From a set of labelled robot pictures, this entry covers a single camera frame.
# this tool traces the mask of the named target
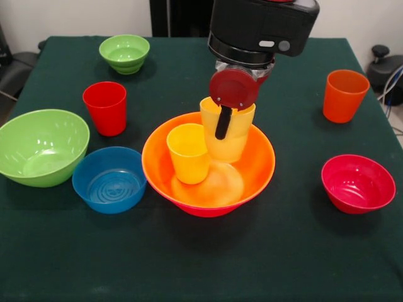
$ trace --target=blue bowl bottom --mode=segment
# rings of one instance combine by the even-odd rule
[[[90,182],[87,196],[93,203],[116,203],[131,198],[140,187],[141,180],[132,172],[108,170]]]

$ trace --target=cup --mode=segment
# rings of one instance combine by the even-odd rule
[[[99,82],[82,94],[97,131],[114,137],[126,129],[126,89],[115,82]]]
[[[255,110],[255,104],[242,111],[233,109],[227,134],[223,140],[218,140],[215,137],[215,130],[219,122],[221,107],[217,106],[210,97],[200,102],[206,146],[212,159],[230,164],[241,159]]]
[[[185,184],[198,184],[205,180],[210,166],[203,126],[183,124],[173,128],[167,136],[176,177]]]
[[[334,123],[351,121],[360,107],[370,82],[352,70],[336,70],[327,77],[324,116]]]

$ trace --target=dark green tablecloth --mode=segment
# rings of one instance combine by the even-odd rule
[[[120,76],[98,55],[102,37],[50,38],[14,116],[61,108],[83,116],[89,152],[142,150],[164,121],[198,110],[215,58],[204,39],[151,38],[136,75]],[[297,58],[278,56],[254,120],[276,151],[266,190],[231,214],[190,216],[147,188],[132,210],[90,210],[71,181],[50,189],[0,177],[0,301],[402,301],[403,151],[371,92],[354,120],[321,113],[326,75],[360,70],[343,39],[310,40]],[[82,103],[90,84],[128,91],[128,126],[99,136]],[[382,211],[339,212],[321,185],[330,157],[371,157],[399,190]]]

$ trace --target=green bowl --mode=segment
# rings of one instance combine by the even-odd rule
[[[144,64],[150,43],[141,36],[119,35],[106,39],[99,53],[120,74],[134,74]]]
[[[0,173],[27,186],[56,186],[70,178],[88,142],[88,125],[74,113],[25,113],[0,128]]]

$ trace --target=white wall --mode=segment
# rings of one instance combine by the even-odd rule
[[[152,35],[149,0],[0,0],[0,23],[12,52],[50,35]]]
[[[403,54],[403,0],[318,0],[321,13],[312,36],[346,37],[366,68],[375,44]]]
[[[383,43],[403,53],[403,0],[319,0],[312,36],[347,37],[362,66]],[[149,0],[0,0],[0,22],[13,52],[37,50],[50,35],[151,36]]]

